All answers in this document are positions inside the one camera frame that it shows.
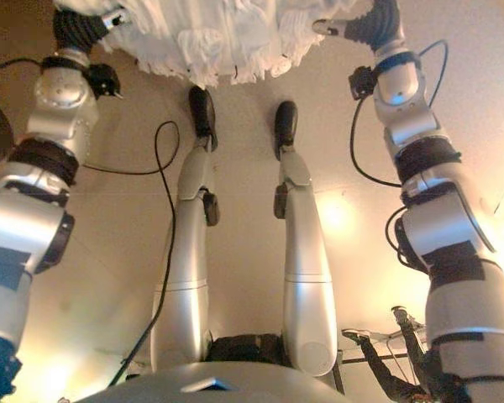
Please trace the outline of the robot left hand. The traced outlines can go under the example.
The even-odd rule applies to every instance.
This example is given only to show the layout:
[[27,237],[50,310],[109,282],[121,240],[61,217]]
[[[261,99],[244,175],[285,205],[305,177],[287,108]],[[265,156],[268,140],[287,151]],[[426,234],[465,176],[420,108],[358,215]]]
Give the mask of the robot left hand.
[[92,47],[111,30],[130,22],[130,14],[123,7],[100,15],[85,15],[70,9],[56,10],[53,32],[59,50],[71,48],[89,55]]

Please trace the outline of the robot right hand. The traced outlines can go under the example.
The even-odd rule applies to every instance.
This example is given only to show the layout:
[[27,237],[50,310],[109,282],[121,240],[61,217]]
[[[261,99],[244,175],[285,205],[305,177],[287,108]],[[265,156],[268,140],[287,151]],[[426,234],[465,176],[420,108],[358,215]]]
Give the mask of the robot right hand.
[[375,0],[369,12],[353,19],[318,19],[312,23],[312,31],[366,44],[373,52],[404,40],[400,10],[395,0]]

